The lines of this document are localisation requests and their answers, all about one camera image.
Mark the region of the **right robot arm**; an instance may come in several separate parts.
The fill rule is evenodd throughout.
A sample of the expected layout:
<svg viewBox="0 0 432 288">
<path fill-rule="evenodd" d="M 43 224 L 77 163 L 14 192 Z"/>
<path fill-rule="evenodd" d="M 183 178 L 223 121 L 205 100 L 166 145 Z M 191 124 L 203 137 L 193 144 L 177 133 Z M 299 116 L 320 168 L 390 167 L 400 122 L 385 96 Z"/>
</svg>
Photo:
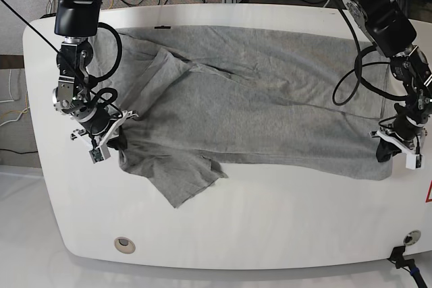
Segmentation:
<svg viewBox="0 0 432 288">
<path fill-rule="evenodd" d="M 122 58 L 122 41 L 117 31 L 99 20 L 103 0 L 58 0 L 55 20 L 55 34 L 64 41 L 57 54 L 59 69 L 58 86 L 53 91 L 53 106 L 64 115 L 70 115 L 83 129 L 80 135 L 90 138 L 91 154 L 99 156 L 103 146 L 117 151 L 128 147 L 122 123 L 129 117 L 113 108 L 117 90 L 106 87 L 94 91 L 99 84 L 108 80 L 117 71 Z M 110 32 L 117 46 L 113 67 L 96 77 L 88 73 L 94 51 L 88 39 L 98 29 Z"/>
</svg>

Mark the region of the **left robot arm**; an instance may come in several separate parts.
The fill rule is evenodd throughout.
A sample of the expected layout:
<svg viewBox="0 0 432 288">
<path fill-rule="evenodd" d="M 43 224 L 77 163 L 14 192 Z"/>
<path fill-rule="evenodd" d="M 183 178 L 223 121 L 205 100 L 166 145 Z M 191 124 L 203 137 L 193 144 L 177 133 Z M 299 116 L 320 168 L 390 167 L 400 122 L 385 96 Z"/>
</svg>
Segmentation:
<svg viewBox="0 0 432 288">
<path fill-rule="evenodd" d="M 354 64 L 358 82 L 395 103 L 396 115 L 384 119 L 372 137 L 379 138 L 376 151 L 380 163 L 406 155 L 406 168 L 423 166 L 425 125 L 431 116 L 431 69 L 423 52 L 413 44 L 416 30 L 396 0 L 342 0 L 358 27 L 372 45 L 361 50 Z M 405 95 L 393 95 L 372 86 L 362 76 L 362 58 L 377 51 L 389 59 L 392 76 Z"/>
</svg>

